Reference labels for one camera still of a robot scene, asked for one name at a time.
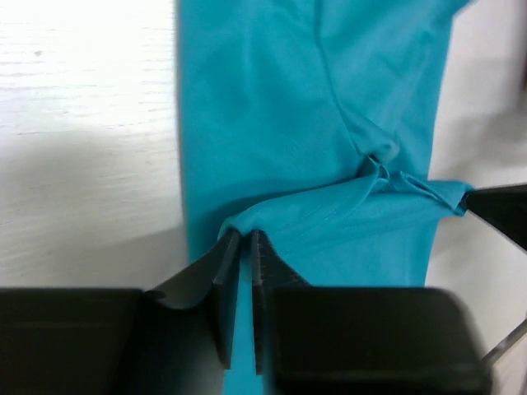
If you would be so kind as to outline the teal t shirt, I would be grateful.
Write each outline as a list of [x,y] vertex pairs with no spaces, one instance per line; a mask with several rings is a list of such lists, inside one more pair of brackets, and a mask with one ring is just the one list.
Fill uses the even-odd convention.
[[423,286],[468,185],[431,181],[461,1],[183,1],[189,256],[264,231],[314,285]]

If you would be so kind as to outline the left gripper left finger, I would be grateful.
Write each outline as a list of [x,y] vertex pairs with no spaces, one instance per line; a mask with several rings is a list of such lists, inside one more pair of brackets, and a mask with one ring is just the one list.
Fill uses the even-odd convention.
[[240,234],[151,290],[4,288],[4,394],[218,394],[231,366]]

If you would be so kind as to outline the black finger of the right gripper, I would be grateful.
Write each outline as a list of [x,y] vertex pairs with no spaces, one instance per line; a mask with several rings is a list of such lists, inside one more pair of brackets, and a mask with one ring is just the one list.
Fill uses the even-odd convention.
[[526,184],[474,189],[461,206],[526,250]]

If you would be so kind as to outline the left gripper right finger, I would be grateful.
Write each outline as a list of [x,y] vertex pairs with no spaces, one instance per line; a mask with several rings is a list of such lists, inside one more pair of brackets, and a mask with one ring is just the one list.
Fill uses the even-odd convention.
[[255,371],[267,394],[489,394],[467,310],[423,287],[313,286],[251,235]]

